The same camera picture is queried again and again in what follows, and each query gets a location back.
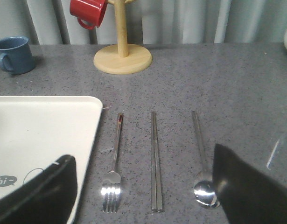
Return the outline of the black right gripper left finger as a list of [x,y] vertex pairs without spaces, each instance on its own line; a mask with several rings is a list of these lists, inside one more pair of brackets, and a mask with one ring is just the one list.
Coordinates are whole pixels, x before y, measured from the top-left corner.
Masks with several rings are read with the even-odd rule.
[[65,224],[77,197],[74,156],[63,155],[0,199],[0,224]]

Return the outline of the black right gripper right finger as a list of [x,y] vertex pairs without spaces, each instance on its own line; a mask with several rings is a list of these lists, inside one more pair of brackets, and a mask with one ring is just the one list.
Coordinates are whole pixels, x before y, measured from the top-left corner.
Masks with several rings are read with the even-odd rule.
[[216,195],[231,224],[287,224],[287,188],[216,144]]

